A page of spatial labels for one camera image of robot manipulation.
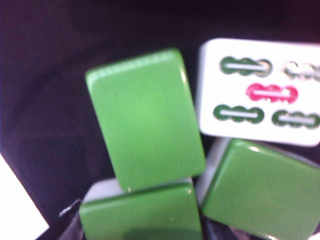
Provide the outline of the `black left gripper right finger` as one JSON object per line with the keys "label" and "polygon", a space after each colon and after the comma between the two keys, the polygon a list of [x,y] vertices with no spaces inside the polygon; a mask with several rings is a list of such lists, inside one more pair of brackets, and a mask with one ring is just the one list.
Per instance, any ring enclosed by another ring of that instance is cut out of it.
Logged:
{"label": "black left gripper right finger", "polygon": [[206,217],[202,218],[202,234],[204,240],[261,240],[259,237]]}

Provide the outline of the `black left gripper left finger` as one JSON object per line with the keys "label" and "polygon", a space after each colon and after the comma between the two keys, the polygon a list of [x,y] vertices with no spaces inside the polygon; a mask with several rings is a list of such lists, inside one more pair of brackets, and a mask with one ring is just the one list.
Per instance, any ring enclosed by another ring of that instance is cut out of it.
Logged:
{"label": "black left gripper left finger", "polygon": [[59,213],[57,221],[50,225],[37,240],[84,240],[84,230],[81,225],[79,208],[80,198]]}

